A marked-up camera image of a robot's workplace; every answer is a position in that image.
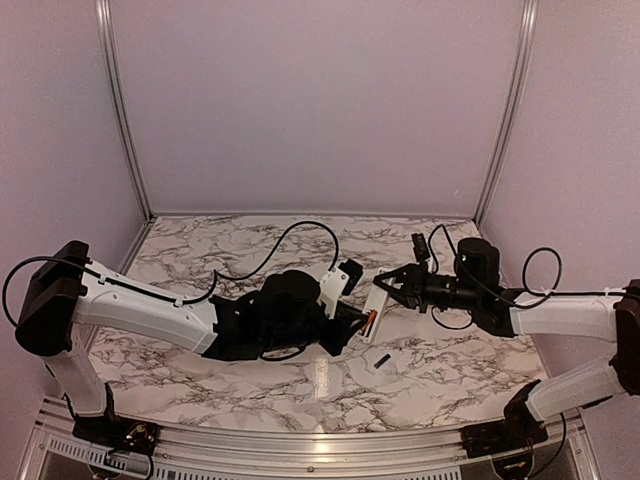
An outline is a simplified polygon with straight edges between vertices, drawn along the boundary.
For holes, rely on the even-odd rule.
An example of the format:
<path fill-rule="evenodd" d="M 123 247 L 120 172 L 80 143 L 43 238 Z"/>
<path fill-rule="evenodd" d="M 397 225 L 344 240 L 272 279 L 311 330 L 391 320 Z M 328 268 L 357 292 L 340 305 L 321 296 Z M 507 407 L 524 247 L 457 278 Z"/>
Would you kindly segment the white remote control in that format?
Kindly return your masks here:
<path fill-rule="evenodd" d="M 388 301 L 389 293 L 373 285 L 363 309 L 363 313 L 367 316 L 367 323 L 357 331 L 356 339 L 358 341 L 369 344 L 374 340 Z"/>

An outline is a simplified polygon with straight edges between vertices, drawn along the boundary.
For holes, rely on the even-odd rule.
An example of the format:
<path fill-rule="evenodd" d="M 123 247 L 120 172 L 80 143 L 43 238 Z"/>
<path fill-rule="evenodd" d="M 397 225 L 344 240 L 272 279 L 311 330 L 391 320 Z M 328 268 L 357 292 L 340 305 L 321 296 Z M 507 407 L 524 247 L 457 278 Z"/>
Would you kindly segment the orange AAA battery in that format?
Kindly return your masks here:
<path fill-rule="evenodd" d="M 370 311 L 368 312 L 367 322 L 366 322 L 366 324 L 362 327 L 362 329 L 360 330 L 360 334 L 361 334 L 363 337 L 367 338 L 367 337 L 370 335 L 369 331 L 370 331 L 370 329 L 371 329 L 371 327 L 372 327 L 373 323 L 375 322 L 375 319 L 376 319 L 376 317 L 377 317 L 377 314 L 378 314 L 378 312 L 377 312 L 376 310 L 370 310 Z"/>

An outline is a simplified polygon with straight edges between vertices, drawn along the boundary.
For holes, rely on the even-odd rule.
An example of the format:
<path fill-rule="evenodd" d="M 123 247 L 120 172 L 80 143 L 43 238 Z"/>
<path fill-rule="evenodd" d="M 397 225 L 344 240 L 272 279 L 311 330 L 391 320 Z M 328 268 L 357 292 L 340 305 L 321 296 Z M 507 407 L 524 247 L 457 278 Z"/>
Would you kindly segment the dark blue AAA battery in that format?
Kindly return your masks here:
<path fill-rule="evenodd" d="M 390 354 L 385 354 L 381 359 L 379 359 L 375 364 L 374 368 L 379 369 L 382 365 L 384 365 L 391 358 Z"/>

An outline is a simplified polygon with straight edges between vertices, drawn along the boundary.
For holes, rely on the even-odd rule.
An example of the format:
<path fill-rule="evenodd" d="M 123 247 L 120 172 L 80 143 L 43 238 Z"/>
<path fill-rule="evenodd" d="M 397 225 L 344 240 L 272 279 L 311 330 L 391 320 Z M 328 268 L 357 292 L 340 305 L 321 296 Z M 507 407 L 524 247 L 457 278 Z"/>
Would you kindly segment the white battery cover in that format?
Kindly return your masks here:
<path fill-rule="evenodd" d="M 285 361 L 279 362 L 283 365 L 292 365 L 292 364 L 298 364 L 298 363 L 307 363 L 308 362 L 308 358 L 306 356 L 297 356 L 295 358 L 291 358 L 291 359 L 287 359 Z"/>

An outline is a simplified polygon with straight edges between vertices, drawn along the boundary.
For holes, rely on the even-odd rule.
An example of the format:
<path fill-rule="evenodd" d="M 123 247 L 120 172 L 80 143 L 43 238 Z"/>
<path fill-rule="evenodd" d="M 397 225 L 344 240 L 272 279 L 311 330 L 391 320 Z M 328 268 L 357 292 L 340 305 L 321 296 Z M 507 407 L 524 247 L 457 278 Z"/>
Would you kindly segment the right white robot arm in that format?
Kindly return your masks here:
<path fill-rule="evenodd" d="M 459 241 L 453 275 L 430 271 L 428 245 L 416 234 L 415 262 L 375 276 L 389 297 L 421 313 L 430 307 L 467 312 L 484 332 L 503 338 L 557 334 L 597 338 L 615 344 L 612 357 L 595 359 L 560 376 L 523 387 L 505 406 L 495 438 L 515 448 L 535 424 L 567 410 L 616 395 L 639 392 L 639 283 L 617 291 L 565 293 L 504 288 L 499 283 L 499 251 L 488 241 Z"/>

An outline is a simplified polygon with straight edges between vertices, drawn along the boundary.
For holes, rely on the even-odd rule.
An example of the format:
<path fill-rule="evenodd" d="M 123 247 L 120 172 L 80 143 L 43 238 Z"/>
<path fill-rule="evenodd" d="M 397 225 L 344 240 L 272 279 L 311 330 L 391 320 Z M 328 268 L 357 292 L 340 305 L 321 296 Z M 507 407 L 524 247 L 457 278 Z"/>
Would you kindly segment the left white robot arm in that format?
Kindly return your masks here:
<path fill-rule="evenodd" d="M 74 344 L 77 325 L 96 325 L 171 343 L 203 358 L 253 361 L 317 344 L 338 356 L 367 314 L 342 302 L 362 276 L 347 260 L 316 280 L 300 270 L 267 277 L 261 288 L 236 300 L 212 292 L 198 298 L 134 282 L 92 261 L 87 244 L 71 241 L 53 256 L 38 256 L 15 338 L 42 358 L 67 394 L 74 413 L 106 445 L 125 438 L 126 423 L 113 413 L 112 395 L 84 348 Z"/>

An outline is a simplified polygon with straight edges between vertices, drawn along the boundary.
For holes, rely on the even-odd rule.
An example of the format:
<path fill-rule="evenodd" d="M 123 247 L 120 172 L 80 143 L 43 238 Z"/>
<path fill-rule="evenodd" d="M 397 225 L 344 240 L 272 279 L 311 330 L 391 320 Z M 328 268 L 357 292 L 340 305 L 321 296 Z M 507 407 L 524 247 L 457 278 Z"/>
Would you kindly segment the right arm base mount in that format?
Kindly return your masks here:
<path fill-rule="evenodd" d="M 461 429 L 462 446 L 469 458 L 531 447 L 548 439 L 543 422 L 536 420 L 526 406 L 529 394 L 539 383 L 535 380 L 522 387 L 504 407 L 501 420 Z"/>

